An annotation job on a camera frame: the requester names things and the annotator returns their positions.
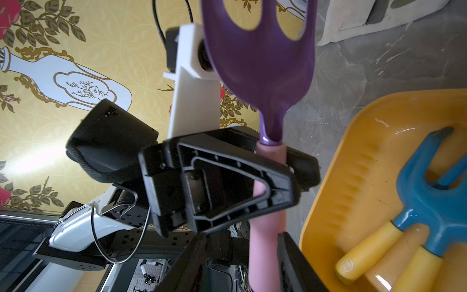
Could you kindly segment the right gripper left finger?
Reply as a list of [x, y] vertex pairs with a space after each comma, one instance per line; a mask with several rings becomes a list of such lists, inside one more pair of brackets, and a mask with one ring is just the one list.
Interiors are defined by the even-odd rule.
[[201, 292], [207, 263], [207, 237], [197, 234], [187, 245], [156, 292]]

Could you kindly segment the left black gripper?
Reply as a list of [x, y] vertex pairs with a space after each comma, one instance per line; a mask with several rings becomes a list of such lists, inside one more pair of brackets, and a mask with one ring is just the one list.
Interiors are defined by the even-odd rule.
[[155, 228], [164, 220], [150, 209], [138, 154], [158, 143], [159, 133], [114, 102], [101, 100], [81, 121], [66, 143], [67, 156], [100, 183], [110, 183], [134, 201], [126, 213], [105, 204], [103, 217], [139, 227], [149, 213]]

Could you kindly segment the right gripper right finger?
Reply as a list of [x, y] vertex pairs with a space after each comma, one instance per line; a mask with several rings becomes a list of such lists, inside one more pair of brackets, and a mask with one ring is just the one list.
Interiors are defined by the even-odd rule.
[[327, 292], [319, 276], [287, 232], [278, 235], [277, 259], [282, 292]]

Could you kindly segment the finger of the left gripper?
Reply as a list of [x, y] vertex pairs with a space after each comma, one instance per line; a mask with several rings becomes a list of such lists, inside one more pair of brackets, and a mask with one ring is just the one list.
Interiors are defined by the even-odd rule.
[[154, 228], [162, 237], [182, 225], [213, 233], [292, 207], [299, 182], [233, 131], [174, 137], [143, 147], [139, 164]]
[[[250, 152], [256, 151], [256, 144], [260, 139], [260, 133], [247, 126], [212, 130], [207, 134]], [[318, 160], [311, 155], [287, 147], [286, 165], [294, 170], [302, 192], [309, 191], [321, 182]]]

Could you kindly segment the purple rake pink handle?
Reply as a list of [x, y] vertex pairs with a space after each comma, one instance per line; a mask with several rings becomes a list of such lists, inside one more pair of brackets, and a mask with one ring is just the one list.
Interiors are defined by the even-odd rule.
[[205, 44], [212, 66], [233, 94], [260, 113], [256, 152], [287, 171], [283, 120], [310, 89], [315, 63], [317, 2], [308, 1], [298, 40], [282, 31], [275, 1], [264, 1], [253, 30], [237, 26], [222, 1], [202, 1]]

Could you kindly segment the teal rake yellow handle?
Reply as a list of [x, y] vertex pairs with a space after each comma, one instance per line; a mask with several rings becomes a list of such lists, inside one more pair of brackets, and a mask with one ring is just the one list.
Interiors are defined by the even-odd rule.
[[393, 225], [400, 231], [425, 225], [429, 235], [392, 287], [395, 292], [432, 291], [446, 251], [467, 241], [467, 158], [463, 156], [432, 183], [425, 179], [431, 160], [430, 156], [412, 155], [396, 180], [403, 210]]
[[453, 132], [453, 127], [445, 127], [429, 133], [403, 166], [396, 179], [403, 210], [338, 260], [334, 270], [343, 284], [351, 285], [358, 280], [407, 229], [421, 224], [429, 228], [428, 238], [419, 246], [392, 291], [433, 290], [446, 251], [453, 244], [467, 241], [467, 157], [462, 156], [439, 179], [425, 178], [437, 150]]

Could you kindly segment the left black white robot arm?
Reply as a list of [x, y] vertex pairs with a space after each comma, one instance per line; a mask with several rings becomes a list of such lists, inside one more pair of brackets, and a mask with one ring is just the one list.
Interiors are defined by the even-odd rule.
[[247, 242], [228, 238], [227, 228], [295, 206], [321, 179], [316, 158], [287, 148], [285, 162], [274, 162], [260, 156], [258, 138], [239, 126], [158, 142], [155, 129], [99, 102], [66, 154], [110, 188], [91, 203], [70, 203], [35, 256], [99, 271], [129, 255], [176, 258], [202, 232], [213, 257], [247, 264]]

